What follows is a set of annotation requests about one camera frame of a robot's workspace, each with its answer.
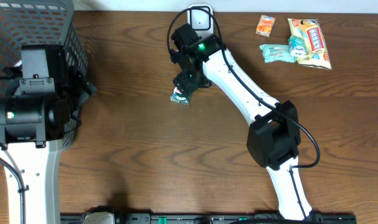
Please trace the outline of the dark green balm box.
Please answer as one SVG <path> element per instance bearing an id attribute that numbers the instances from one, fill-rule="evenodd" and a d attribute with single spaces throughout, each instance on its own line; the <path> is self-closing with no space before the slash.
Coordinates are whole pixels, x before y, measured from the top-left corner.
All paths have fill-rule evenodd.
<path id="1" fill-rule="evenodd" d="M 189 105 L 190 100 L 191 100 L 191 95 L 190 96 L 184 96 L 184 94 L 182 94 L 181 91 L 177 87 L 175 87 L 173 89 L 170 100 L 172 102 L 179 103 L 179 104 L 182 104 L 182 105 Z"/>

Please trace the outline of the light green pouch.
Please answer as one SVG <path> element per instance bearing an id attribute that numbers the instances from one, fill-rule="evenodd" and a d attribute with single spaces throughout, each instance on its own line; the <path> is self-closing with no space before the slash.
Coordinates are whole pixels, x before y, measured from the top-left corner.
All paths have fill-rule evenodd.
<path id="1" fill-rule="evenodd" d="M 282 61 L 288 63 L 295 63 L 297 60 L 290 55 L 288 45 L 280 44 L 263 44 L 260 47 L 265 63 Z"/>

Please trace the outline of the orange tissue packet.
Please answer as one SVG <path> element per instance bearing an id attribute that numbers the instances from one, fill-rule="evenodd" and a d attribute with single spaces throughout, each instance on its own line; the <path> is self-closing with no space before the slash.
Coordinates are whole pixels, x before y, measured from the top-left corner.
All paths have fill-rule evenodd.
<path id="1" fill-rule="evenodd" d="M 256 27 L 256 34 L 264 36 L 264 37 L 270 37 L 270 33 L 272 31 L 272 28 L 275 23 L 275 18 L 261 15 L 258 25 Z"/>

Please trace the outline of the teal tissue packet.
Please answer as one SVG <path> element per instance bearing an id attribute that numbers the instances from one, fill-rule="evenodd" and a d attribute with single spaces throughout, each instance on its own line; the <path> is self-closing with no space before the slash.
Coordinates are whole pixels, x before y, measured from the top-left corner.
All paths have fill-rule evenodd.
<path id="1" fill-rule="evenodd" d="M 288 39 L 288 47 L 290 55 L 296 58 L 306 57 L 308 54 L 305 41 L 301 37 L 291 35 Z"/>

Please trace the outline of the yellow snack chip bag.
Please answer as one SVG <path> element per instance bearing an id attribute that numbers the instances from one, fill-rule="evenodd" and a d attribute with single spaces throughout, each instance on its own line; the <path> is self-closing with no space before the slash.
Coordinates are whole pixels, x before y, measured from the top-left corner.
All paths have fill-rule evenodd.
<path id="1" fill-rule="evenodd" d="M 306 57 L 296 58 L 301 66 L 331 70 L 331 62 L 326 42 L 320 25 L 316 19 L 288 18 L 291 35 L 301 37 L 308 51 Z"/>

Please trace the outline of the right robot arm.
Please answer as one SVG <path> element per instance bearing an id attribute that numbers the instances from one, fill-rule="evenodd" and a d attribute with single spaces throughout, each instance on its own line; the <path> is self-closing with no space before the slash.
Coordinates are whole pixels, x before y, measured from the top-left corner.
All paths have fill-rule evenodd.
<path id="1" fill-rule="evenodd" d="M 216 35 L 202 38 L 191 25 L 184 24 L 173 32 L 171 40 L 176 46 L 170 50 L 171 60 L 182 69 L 173 79 L 176 89 L 189 98 L 199 88 L 218 86 L 249 125 L 247 150 L 267 169 L 281 216 L 308 218 L 312 207 L 298 171 L 301 138 L 296 107 L 289 101 L 280 103 L 256 85 Z"/>

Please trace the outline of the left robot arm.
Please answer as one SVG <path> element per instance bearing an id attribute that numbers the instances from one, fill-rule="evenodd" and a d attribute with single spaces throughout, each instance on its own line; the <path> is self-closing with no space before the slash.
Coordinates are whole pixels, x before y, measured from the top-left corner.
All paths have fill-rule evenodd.
<path id="1" fill-rule="evenodd" d="M 69 46 L 24 45 L 3 68 L 19 82 L 0 98 L 0 164 L 7 178 L 10 223 L 60 223 L 58 173 L 63 139 L 81 126 L 77 111 L 96 92 Z"/>

